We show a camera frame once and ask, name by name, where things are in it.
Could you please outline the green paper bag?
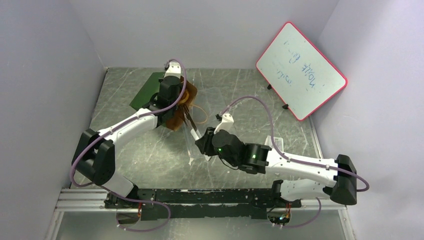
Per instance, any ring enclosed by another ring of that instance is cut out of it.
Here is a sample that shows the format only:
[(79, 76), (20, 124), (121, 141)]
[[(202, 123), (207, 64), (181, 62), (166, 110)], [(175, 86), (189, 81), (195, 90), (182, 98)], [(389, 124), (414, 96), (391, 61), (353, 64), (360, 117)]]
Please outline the green paper bag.
[(179, 80), (180, 83), (177, 83), (176, 76), (165, 76), (164, 72), (152, 73), (129, 106), (136, 111), (148, 109), (153, 112), (170, 106), (182, 94), (176, 106), (155, 114), (157, 125), (172, 131), (177, 131), (182, 125), (186, 125), (196, 131), (198, 126), (190, 114), (190, 108), (194, 105), (198, 89), (187, 82), (185, 90), (182, 90), (184, 77), (180, 76)]

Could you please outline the long metal tweezers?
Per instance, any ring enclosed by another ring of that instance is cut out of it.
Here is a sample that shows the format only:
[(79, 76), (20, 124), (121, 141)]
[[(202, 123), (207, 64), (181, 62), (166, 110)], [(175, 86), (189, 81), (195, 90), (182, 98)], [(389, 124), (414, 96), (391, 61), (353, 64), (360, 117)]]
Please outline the long metal tweezers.
[(189, 165), (196, 159), (204, 158), (207, 162), (210, 161), (211, 157), (200, 153), (200, 150), (197, 148), (195, 141), (199, 140), (202, 137), (199, 129), (197, 128), (192, 116), (190, 114), (189, 107), (187, 105), (181, 105), (183, 113), (183, 132), (187, 146), (187, 153), (189, 156)]

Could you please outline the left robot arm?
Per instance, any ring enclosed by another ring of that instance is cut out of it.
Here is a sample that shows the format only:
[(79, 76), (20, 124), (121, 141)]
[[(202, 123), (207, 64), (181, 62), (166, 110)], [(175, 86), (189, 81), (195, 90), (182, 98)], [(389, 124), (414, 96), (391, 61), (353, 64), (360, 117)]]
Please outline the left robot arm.
[(139, 200), (139, 188), (117, 171), (117, 153), (132, 139), (165, 126), (174, 118), (186, 88), (185, 77), (165, 74), (159, 80), (159, 91), (133, 115), (99, 131), (85, 130), (71, 162), (72, 185), (78, 188), (96, 185), (118, 196), (124, 207), (134, 207)]

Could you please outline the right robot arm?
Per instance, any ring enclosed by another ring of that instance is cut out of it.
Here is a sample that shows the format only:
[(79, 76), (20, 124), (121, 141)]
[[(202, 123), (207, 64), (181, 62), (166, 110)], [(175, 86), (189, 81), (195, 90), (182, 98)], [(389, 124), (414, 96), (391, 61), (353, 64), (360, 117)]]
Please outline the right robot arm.
[(346, 155), (336, 159), (313, 158), (281, 152), (276, 147), (258, 143), (244, 143), (226, 130), (208, 127), (194, 144), (200, 153), (217, 156), (232, 169), (247, 174), (278, 174), (299, 177), (284, 180), (270, 193), (270, 202), (282, 207), (300, 199), (329, 197), (335, 203), (357, 204), (356, 169)]

